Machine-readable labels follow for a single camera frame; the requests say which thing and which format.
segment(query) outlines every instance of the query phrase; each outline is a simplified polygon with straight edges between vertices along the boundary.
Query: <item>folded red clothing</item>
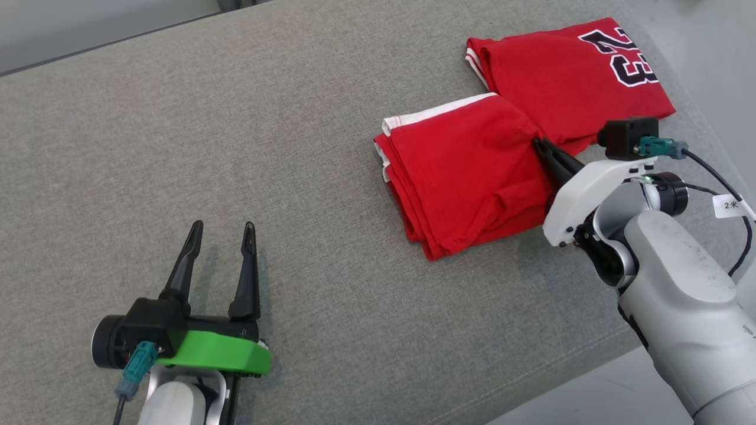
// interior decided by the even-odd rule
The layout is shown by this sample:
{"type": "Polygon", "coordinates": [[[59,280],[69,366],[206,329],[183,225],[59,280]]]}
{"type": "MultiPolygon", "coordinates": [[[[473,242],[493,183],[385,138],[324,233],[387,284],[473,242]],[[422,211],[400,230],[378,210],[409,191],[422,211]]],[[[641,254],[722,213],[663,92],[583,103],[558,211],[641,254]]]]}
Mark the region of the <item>folded red clothing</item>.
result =
{"type": "Polygon", "coordinates": [[[428,259],[543,222],[551,187],[531,147],[539,131],[501,96],[387,133],[375,138],[387,183],[428,259]]]}
{"type": "Polygon", "coordinates": [[[556,144],[579,152],[610,119],[674,113],[640,49],[610,17],[495,41],[467,41],[466,59],[556,144]]]}

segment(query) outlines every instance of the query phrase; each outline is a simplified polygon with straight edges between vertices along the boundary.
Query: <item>gray couch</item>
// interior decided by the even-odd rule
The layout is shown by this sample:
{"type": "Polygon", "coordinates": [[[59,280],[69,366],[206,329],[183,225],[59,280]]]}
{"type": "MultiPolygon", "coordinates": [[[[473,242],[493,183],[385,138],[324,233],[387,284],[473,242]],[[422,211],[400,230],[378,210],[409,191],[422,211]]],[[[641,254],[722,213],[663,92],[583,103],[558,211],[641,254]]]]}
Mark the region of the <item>gray couch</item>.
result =
{"type": "MultiPolygon", "coordinates": [[[[678,110],[663,134],[745,187],[622,0],[279,0],[0,79],[2,422],[111,420],[119,374],[91,332],[158,294],[195,219],[198,313],[225,313],[258,229],[274,362],[238,423],[485,423],[638,346],[587,257],[540,229],[428,262],[371,141],[384,116],[484,91],[468,36],[605,16],[678,110]]],[[[680,221],[723,267],[739,255],[742,224],[706,197],[680,221]]]]}

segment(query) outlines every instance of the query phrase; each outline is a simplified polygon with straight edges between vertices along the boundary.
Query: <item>fabric seam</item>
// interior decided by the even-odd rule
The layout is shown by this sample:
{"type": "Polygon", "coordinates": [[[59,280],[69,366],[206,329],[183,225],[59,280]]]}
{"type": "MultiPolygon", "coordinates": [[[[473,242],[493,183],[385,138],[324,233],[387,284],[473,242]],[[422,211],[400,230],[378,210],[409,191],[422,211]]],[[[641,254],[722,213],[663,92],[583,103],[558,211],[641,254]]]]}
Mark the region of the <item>fabric seam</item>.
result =
{"type": "Polygon", "coordinates": [[[524,379],[523,380],[523,378],[529,377],[528,375],[533,374],[533,376],[535,376],[537,374],[540,374],[540,373],[542,373],[542,372],[550,369],[552,366],[557,365],[559,363],[563,363],[564,361],[567,361],[570,358],[575,357],[576,355],[578,355],[578,354],[580,354],[580,353],[582,353],[582,352],[590,349],[591,347],[596,346],[597,344],[599,344],[599,343],[601,343],[601,342],[603,342],[605,340],[608,340],[610,338],[616,337],[620,333],[625,332],[627,329],[629,329],[629,328],[627,328],[626,325],[621,324],[621,325],[617,326],[616,328],[607,331],[605,334],[601,335],[600,337],[597,337],[597,338],[595,338],[595,339],[593,339],[591,341],[588,341],[588,342],[586,342],[585,344],[583,344],[581,346],[577,346],[577,347],[575,347],[575,348],[573,348],[573,349],[571,349],[571,350],[569,350],[569,351],[561,354],[559,357],[556,357],[556,358],[554,358],[552,360],[549,360],[546,363],[543,363],[541,366],[538,366],[535,369],[531,369],[530,371],[527,371],[524,374],[522,374],[522,375],[520,375],[520,376],[518,376],[516,378],[513,378],[512,380],[509,380],[509,381],[507,381],[507,382],[505,382],[505,383],[497,386],[496,388],[493,388],[492,390],[490,390],[488,392],[485,392],[485,393],[481,394],[480,396],[477,396],[474,399],[469,400],[468,402],[465,402],[462,405],[457,406],[456,408],[451,409],[450,411],[448,411],[448,412],[446,412],[444,414],[440,414],[439,416],[434,417],[433,419],[425,422],[424,425],[427,425],[428,423],[431,423],[431,422],[435,422],[436,420],[441,419],[444,416],[448,416],[445,419],[440,420],[438,422],[438,423],[443,423],[443,422],[451,419],[452,417],[454,417],[454,416],[456,416],[456,415],[458,415],[460,413],[463,413],[465,411],[468,411],[469,409],[474,408],[475,406],[477,406],[477,405],[479,405],[479,404],[481,404],[481,403],[489,400],[490,398],[496,396],[500,392],[500,390],[504,389],[504,387],[510,386],[510,385],[516,386],[516,385],[519,385],[520,383],[527,382],[528,379],[524,379]]]}

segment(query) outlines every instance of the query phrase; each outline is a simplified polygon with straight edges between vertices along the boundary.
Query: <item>white stripe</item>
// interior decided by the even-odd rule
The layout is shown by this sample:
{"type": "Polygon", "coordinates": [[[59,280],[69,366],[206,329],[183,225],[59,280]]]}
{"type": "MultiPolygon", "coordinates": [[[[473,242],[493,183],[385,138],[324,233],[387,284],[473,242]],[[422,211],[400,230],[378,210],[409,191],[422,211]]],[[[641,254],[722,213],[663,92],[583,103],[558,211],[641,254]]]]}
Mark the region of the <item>white stripe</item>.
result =
{"type": "Polygon", "coordinates": [[[471,48],[468,48],[467,53],[465,54],[465,60],[468,64],[470,64],[470,67],[475,72],[475,75],[477,75],[478,78],[480,78],[480,80],[483,82],[483,85],[488,88],[488,83],[485,81],[483,74],[480,72],[480,59],[478,58],[478,55],[475,53],[475,51],[471,48]]]}
{"type": "Polygon", "coordinates": [[[470,96],[469,98],[464,98],[458,101],[453,101],[447,104],[443,104],[441,106],[432,107],[430,109],[422,110],[417,113],[408,113],[406,115],[391,116],[389,118],[384,118],[380,127],[383,130],[384,135],[391,136],[391,131],[397,127],[408,126],[410,124],[419,123],[420,121],[423,121],[425,119],[432,118],[437,115],[441,115],[442,113],[451,112],[452,110],[459,109],[463,106],[469,105],[481,99],[485,99],[489,96],[495,96],[495,95],[496,93],[491,93],[491,92],[484,93],[482,95],[470,96]]]}
{"type": "Polygon", "coordinates": [[[383,149],[381,149],[380,145],[378,145],[375,142],[373,144],[376,145],[376,152],[378,153],[378,155],[380,156],[380,158],[383,160],[383,181],[385,183],[388,183],[389,181],[391,181],[391,179],[389,178],[389,174],[386,171],[386,167],[389,166],[389,165],[391,165],[391,163],[389,162],[389,158],[383,152],[383,149]]]}

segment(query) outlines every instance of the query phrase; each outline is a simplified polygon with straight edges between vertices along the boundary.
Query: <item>printed number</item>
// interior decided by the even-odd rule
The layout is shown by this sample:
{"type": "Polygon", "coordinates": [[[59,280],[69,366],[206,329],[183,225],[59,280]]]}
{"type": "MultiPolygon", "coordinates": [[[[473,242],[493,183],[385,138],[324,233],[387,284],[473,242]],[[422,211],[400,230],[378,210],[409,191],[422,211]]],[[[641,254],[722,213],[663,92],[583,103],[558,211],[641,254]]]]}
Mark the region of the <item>printed number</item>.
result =
{"type": "Polygon", "coordinates": [[[614,71],[617,81],[627,87],[634,87],[648,82],[658,82],[656,74],[654,74],[643,54],[640,53],[638,46],[633,43],[633,40],[627,36],[627,33],[622,28],[615,28],[615,31],[620,37],[627,39],[627,41],[608,36],[600,29],[595,29],[578,38],[596,46],[602,54],[611,54],[612,58],[609,60],[609,66],[614,71]]]}

